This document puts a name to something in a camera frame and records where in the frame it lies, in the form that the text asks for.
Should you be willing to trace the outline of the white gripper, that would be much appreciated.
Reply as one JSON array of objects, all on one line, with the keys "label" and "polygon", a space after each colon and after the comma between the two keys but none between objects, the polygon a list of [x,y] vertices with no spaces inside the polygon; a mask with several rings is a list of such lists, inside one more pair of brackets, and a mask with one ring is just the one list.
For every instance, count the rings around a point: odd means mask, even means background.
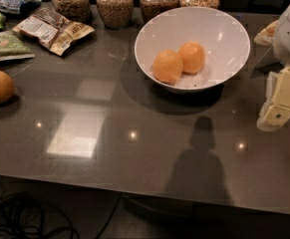
[{"label": "white gripper", "polygon": [[[254,42],[261,46],[273,43],[275,57],[283,64],[290,64],[290,5],[278,21],[270,23],[255,36]],[[290,120],[290,65],[279,73],[269,73],[265,97],[257,127],[274,131]]]}]

